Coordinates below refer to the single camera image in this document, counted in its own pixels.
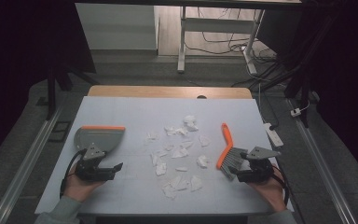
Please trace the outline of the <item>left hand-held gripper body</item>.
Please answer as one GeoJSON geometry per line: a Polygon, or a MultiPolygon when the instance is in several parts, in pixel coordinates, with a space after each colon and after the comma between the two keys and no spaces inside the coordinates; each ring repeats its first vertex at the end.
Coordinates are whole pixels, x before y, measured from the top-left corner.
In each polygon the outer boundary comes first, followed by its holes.
{"type": "Polygon", "coordinates": [[[99,164],[105,157],[105,152],[94,143],[84,149],[80,160],[76,164],[76,175],[84,181],[104,181],[103,172],[99,164]]]}

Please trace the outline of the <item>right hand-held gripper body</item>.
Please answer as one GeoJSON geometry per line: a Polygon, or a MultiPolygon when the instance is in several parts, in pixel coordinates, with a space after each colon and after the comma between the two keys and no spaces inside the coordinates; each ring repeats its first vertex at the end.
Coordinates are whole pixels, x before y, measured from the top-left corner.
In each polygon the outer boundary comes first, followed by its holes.
{"type": "Polygon", "coordinates": [[[254,147],[248,153],[249,170],[245,170],[244,174],[237,175],[240,182],[245,183],[262,183],[269,180],[273,176],[273,168],[270,158],[280,156],[281,153],[263,147],[254,147]]]}

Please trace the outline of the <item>orange brush with grey bristles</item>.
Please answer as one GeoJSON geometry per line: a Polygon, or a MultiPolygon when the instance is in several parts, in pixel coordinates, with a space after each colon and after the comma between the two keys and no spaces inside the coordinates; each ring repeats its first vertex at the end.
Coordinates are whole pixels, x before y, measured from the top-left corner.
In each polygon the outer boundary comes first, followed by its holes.
{"type": "Polygon", "coordinates": [[[231,133],[226,123],[221,125],[221,129],[227,145],[217,160],[216,168],[220,170],[229,181],[232,181],[235,175],[230,172],[230,167],[237,170],[241,168],[243,164],[241,153],[245,152],[245,149],[234,147],[231,133]]]}

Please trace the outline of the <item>grey dustpan with orange edge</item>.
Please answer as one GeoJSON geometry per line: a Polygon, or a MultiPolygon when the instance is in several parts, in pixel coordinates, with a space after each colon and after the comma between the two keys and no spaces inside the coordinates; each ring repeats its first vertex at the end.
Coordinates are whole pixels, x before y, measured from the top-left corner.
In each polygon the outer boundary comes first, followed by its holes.
{"type": "Polygon", "coordinates": [[[122,126],[82,126],[75,134],[74,142],[77,149],[85,149],[87,160],[103,158],[115,149],[124,135],[122,126]]]}

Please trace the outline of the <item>pile of white paper scraps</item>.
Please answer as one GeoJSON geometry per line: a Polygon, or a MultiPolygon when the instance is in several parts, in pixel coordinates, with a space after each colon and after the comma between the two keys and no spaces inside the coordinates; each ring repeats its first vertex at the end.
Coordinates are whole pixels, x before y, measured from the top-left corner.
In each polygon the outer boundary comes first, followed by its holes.
{"type": "Polygon", "coordinates": [[[202,189],[203,179],[196,171],[207,170],[211,160],[196,150],[209,146],[211,140],[198,134],[197,118],[185,116],[181,126],[165,126],[163,131],[165,138],[157,132],[147,133],[144,145],[152,147],[150,158],[155,175],[168,178],[161,185],[164,196],[174,200],[180,192],[202,189]]]}

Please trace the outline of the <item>person's left hand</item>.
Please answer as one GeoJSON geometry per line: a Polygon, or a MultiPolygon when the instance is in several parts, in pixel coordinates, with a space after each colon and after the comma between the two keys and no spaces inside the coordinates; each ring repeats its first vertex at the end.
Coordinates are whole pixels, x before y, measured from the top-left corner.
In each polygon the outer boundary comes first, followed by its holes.
{"type": "Polygon", "coordinates": [[[69,171],[69,175],[65,178],[63,195],[83,203],[88,199],[91,193],[101,185],[103,185],[103,182],[81,180],[76,175],[76,167],[73,166],[69,171]]]}

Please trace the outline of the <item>person's right hand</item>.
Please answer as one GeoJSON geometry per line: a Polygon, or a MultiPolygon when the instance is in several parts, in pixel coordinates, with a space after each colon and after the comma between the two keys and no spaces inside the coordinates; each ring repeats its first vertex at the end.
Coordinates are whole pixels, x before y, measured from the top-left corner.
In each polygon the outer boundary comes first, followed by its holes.
{"type": "Polygon", "coordinates": [[[274,212],[286,209],[282,185],[273,177],[263,183],[250,183],[250,186],[264,198],[274,212]]]}

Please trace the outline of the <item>white power strip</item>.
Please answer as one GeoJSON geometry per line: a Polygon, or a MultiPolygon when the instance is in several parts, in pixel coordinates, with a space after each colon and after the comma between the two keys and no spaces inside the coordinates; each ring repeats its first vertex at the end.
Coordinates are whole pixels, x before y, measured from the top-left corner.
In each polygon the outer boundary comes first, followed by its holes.
{"type": "Polygon", "coordinates": [[[265,131],[268,135],[268,138],[272,142],[273,146],[282,147],[283,141],[280,138],[280,136],[276,133],[276,131],[274,130],[272,125],[270,123],[264,123],[263,126],[264,126],[265,131]]]}

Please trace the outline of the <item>white board table cover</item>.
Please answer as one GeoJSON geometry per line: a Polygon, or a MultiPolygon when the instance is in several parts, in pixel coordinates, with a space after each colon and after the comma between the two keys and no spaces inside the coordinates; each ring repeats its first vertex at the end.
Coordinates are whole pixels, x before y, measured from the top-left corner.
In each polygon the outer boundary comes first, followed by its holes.
{"type": "Polygon", "coordinates": [[[120,144],[101,162],[113,167],[123,162],[114,180],[97,188],[80,211],[94,215],[250,215],[269,211],[269,205],[251,187],[238,180],[229,181],[216,168],[226,147],[221,125],[230,129],[235,147],[268,148],[268,136],[253,99],[169,99],[130,97],[86,97],[77,112],[73,127],[84,125],[123,126],[120,144]],[[203,188],[180,192],[174,200],[161,191],[167,177],[157,177],[150,158],[151,146],[145,135],[157,132],[165,138],[165,126],[181,126],[183,118],[197,118],[198,134],[211,144],[197,149],[211,160],[207,170],[199,169],[203,188]]]}

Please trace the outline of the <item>black tripod stand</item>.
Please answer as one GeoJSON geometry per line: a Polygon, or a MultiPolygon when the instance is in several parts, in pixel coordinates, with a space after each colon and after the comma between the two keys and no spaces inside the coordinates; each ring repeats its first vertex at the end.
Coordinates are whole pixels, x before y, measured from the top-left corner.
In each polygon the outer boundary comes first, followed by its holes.
{"type": "Polygon", "coordinates": [[[51,120],[56,111],[56,90],[55,84],[58,83],[63,91],[73,88],[73,83],[69,78],[69,73],[81,78],[91,86],[99,85],[99,82],[82,72],[81,70],[69,65],[68,63],[53,63],[47,70],[48,82],[48,115],[47,120],[51,120]]]}

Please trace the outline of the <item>black metal stand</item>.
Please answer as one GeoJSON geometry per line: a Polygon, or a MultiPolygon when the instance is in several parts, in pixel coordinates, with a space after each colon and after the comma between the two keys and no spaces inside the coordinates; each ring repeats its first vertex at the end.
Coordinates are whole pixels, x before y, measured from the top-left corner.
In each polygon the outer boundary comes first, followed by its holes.
{"type": "Polygon", "coordinates": [[[261,31],[265,40],[280,46],[278,60],[255,82],[265,85],[264,92],[289,80],[283,94],[295,98],[301,91],[298,116],[306,128],[309,127],[307,108],[309,106],[310,81],[317,65],[317,52],[322,48],[335,16],[312,12],[267,12],[267,21],[262,22],[261,31]]]}

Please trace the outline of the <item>dark curtain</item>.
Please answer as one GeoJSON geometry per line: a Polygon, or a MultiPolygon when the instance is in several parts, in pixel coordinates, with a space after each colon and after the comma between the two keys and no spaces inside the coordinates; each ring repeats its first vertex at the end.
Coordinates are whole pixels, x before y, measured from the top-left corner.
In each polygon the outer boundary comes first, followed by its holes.
{"type": "Polygon", "coordinates": [[[318,112],[358,161],[358,0],[338,0],[337,15],[311,61],[318,112]]]}
{"type": "Polygon", "coordinates": [[[0,146],[30,88],[71,70],[96,71],[76,0],[0,0],[0,146]]]}

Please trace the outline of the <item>white cabinet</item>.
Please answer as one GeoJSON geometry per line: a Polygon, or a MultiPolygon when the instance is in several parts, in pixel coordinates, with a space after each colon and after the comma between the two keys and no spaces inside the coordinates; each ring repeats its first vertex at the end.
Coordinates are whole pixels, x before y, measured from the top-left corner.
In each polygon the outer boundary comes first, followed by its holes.
{"type": "Polygon", "coordinates": [[[76,3],[90,49],[156,50],[153,6],[76,3]]]}

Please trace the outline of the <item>aluminium floor rail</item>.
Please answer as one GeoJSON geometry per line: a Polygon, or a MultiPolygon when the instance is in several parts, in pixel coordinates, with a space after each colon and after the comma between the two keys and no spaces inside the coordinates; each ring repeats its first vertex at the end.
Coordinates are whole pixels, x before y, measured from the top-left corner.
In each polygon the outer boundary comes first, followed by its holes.
{"type": "Polygon", "coordinates": [[[301,137],[306,145],[307,150],[315,164],[315,167],[324,182],[324,186],[331,197],[337,213],[341,219],[342,224],[358,224],[358,221],[351,210],[348,201],[346,200],[340,186],[333,177],[332,172],[324,159],[324,156],[316,143],[309,128],[306,128],[299,117],[290,116],[295,122],[301,137]]]}
{"type": "Polygon", "coordinates": [[[0,224],[6,224],[62,110],[63,106],[59,105],[50,119],[44,121],[36,138],[28,149],[20,168],[17,170],[4,196],[0,200],[0,224]]]}

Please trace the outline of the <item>white metal desk frame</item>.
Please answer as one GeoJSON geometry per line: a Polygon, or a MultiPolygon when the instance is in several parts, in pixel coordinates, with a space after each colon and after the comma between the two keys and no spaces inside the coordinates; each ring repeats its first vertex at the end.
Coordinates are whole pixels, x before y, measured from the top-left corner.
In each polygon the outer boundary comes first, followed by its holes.
{"type": "Polygon", "coordinates": [[[263,9],[255,10],[255,17],[250,21],[226,20],[226,19],[207,19],[191,18],[186,15],[186,7],[181,7],[180,13],[180,45],[178,50],[178,67],[179,73],[185,72],[185,39],[187,32],[206,32],[206,33],[232,33],[244,34],[249,36],[249,41],[245,47],[241,47],[241,52],[246,62],[246,67],[250,75],[256,75],[254,60],[251,56],[253,44],[264,14],[263,9]]]}

